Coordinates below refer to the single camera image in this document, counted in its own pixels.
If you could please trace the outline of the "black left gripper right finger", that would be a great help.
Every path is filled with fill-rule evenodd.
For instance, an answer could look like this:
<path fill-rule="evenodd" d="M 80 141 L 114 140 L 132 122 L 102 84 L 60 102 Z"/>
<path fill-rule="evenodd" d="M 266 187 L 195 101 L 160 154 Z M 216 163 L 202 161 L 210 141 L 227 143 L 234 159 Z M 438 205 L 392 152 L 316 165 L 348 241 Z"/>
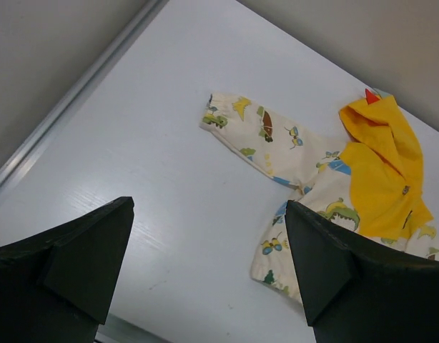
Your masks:
<path fill-rule="evenodd" d="M 317 342 L 439 342 L 439 262 L 385 247 L 298 202 L 285 222 Z"/>

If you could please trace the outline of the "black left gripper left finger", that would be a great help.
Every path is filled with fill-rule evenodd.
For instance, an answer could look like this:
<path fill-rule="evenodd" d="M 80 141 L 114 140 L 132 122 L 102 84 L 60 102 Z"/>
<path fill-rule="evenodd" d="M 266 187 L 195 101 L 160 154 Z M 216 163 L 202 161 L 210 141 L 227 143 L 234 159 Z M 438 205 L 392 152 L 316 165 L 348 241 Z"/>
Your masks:
<path fill-rule="evenodd" d="M 93 342 L 133 221 L 133 199 L 119 197 L 0 247 L 0 342 Z"/>

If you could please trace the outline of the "cream printed hooded kids jacket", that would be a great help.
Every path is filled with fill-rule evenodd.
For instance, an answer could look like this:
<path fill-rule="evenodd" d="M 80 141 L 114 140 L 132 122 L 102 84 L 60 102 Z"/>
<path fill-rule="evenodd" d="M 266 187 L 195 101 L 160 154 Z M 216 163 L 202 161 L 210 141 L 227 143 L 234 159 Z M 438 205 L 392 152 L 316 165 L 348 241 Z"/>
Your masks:
<path fill-rule="evenodd" d="M 313 133 L 246 97 L 213 93 L 201 125 L 291 188 L 291 200 L 378 244 L 439 261 L 437 229 L 423 201 L 423 152 L 395 98 L 367 90 L 339 117 L 350 141 Z"/>

